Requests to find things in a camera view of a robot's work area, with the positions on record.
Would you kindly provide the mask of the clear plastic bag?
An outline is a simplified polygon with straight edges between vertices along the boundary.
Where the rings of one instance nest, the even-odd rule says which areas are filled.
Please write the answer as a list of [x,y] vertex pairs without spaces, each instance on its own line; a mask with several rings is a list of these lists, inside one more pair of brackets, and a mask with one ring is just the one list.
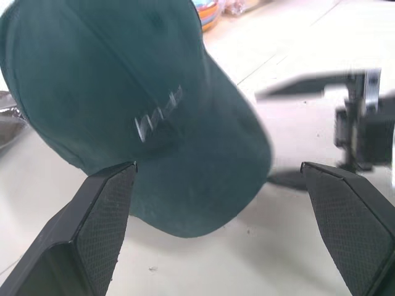
[[241,15],[258,8],[264,0],[225,0],[224,13]]

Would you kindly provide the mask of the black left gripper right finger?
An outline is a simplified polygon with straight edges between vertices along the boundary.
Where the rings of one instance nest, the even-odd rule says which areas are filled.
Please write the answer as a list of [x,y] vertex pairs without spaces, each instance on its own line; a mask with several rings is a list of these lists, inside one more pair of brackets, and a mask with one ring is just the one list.
[[395,206],[363,176],[304,162],[322,240],[352,296],[395,296]]

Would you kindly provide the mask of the stack of colourful bowls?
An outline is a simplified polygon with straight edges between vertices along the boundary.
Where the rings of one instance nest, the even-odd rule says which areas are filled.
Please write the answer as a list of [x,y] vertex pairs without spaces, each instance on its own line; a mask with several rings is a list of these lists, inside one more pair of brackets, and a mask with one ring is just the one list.
[[198,12],[203,31],[210,30],[218,21],[221,14],[219,0],[192,0]]

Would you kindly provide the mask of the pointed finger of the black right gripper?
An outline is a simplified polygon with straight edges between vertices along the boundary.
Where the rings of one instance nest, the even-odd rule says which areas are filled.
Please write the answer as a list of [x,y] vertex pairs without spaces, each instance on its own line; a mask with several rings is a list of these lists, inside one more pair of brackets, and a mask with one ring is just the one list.
[[348,73],[311,73],[286,80],[256,92],[256,96],[295,96],[317,94],[327,85],[347,84]]

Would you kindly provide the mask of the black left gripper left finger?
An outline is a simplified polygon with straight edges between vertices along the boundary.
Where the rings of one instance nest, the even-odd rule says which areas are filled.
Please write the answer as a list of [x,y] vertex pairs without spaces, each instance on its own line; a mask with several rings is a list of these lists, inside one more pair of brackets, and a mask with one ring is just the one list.
[[137,165],[85,179],[0,286],[0,296],[106,296],[125,237]]

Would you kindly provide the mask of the dark green baseball cap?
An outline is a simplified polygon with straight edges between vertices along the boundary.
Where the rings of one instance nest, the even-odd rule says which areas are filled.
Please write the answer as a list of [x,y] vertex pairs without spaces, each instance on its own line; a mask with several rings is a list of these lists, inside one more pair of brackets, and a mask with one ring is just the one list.
[[13,0],[0,69],[66,162],[87,175],[135,162],[130,214],[167,234],[221,228],[266,183],[270,141],[192,0]]

